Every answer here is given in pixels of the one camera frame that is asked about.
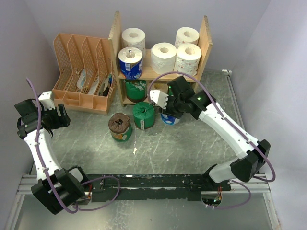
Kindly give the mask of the floral paper roll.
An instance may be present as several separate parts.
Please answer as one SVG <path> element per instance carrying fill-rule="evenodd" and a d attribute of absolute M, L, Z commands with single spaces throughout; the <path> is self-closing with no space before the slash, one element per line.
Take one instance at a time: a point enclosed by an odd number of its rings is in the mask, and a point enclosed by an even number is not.
<path fill-rule="evenodd" d="M 176 49 L 182 44 L 198 44 L 199 32 L 190 27 L 181 27 L 177 30 L 174 46 Z"/>
<path fill-rule="evenodd" d="M 122 32 L 122 43 L 123 48 L 134 47 L 138 48 L 142 53 L 143 57 L 146 56 L 145 47 L 145 32 L 139 28 L 128 28 Z"/>

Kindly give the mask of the floral white roll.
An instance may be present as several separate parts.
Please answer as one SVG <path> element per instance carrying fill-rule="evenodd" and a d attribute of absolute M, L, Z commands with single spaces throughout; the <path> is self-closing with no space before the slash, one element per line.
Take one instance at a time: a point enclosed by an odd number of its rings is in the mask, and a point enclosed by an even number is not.
<path fill-rule="evenodd" d="M 181 44 L 177 49 L 174 71 L 195 76 L 201 56 L 201 49 L 197 45 L 192 43 Z"/>

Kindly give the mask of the plain white roll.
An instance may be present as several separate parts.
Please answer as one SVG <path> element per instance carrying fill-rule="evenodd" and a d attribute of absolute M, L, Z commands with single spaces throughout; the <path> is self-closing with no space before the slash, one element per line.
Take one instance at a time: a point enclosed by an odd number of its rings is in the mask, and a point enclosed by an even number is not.
<path fill-rule="evenodd" d="M 151 67 L 157 74 L 171 72 L 174 69 L 177 49 L 171 43 L 157 43 L 151 48 Z"/>

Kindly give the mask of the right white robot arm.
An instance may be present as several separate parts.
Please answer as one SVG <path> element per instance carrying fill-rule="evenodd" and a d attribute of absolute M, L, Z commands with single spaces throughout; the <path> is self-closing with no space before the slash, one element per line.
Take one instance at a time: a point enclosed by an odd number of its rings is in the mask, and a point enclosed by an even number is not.
<path fill-rule="evenodd" d="M 168 96 L 164 113 L 176 118 L 181 118 L 184 113 L 191 114 L 219 134 L 236 155 L 233 160 L 210 167 L 205 172 L 204 187 L 212 191 L 230 179 L 249 182 L 265 164 L 270 143 L 248 134 L 222 111 L 214 97 L 205 91 L 195 93 L 183 76 L 170 81 L 168 87 L 172 94 Z"/>

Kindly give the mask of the blue roll front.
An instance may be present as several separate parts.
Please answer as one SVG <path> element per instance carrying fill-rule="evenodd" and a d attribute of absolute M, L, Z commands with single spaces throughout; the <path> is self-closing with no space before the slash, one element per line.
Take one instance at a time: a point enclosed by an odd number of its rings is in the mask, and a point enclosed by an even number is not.
<path fill-rule="evenodd" d="M 126 47 L 119 51 L 119 68 L 128 80 L 136 80 L 142 74 L 143 53 L 135 47 Z"/>

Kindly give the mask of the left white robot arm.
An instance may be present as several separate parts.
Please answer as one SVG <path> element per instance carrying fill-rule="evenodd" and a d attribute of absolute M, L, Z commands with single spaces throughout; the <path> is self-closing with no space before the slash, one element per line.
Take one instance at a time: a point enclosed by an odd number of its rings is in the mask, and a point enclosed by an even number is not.
<path fill-rule="evenodd" d="M 37 183 L 31 192 L 52 214 L 58 214 L 65 207 L 85 195 L 90 180 L 80 166 L 66 170 L 61 168 L 51 146 L 52 131 L 68 127 L 70 118 L 63 104 L 55 106 L 51 99 L 33 99 L 15 104 L 20 115 L 17 121 L 18 136 L 26 142 L 36 166 Z"/>

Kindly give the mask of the blue roll with stick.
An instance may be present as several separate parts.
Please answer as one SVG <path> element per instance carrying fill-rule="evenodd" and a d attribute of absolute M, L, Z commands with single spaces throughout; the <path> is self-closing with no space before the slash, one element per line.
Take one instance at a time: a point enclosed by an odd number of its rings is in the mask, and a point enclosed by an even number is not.
<path fill-rule="evenodd" d="M 161 119 L 167 125 L 175 125 L 180 122 L 180 119 L 174 116 L 171 116 L 171 115 L 163 114 L 163 113 L 161 113 Z"/>

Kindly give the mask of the brown topped roll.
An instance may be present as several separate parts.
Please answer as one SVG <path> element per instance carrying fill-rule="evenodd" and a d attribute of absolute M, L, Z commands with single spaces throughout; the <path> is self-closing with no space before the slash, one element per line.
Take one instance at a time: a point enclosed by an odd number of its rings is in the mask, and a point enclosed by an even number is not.
<path fill-rule="evenodd" d="M 114 140 L 128 141 L 132 134 L 130 117 L 123 113 L 115 113 L 108 122 L 108 128 Z"/>

